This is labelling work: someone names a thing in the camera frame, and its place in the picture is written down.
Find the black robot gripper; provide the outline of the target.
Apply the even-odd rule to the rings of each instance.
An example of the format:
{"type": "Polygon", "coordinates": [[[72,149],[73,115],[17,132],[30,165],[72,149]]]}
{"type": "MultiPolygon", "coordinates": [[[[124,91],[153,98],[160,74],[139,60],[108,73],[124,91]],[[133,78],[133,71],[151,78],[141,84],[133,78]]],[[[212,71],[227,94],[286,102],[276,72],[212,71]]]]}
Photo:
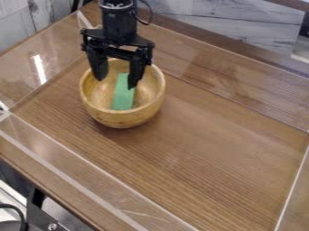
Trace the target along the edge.
{"type": "Polygon", "coordinates": [[[137,34],[137,23],[148,25],[137,15],[136,0],[98,0],[101,29],[81,29],[81,49],[86,53],[93,77],[101,81],[108,73],[106,58],[129,62],[128,88],[134,88],[145,65],[152,61],[155,44],[137,34]]]}

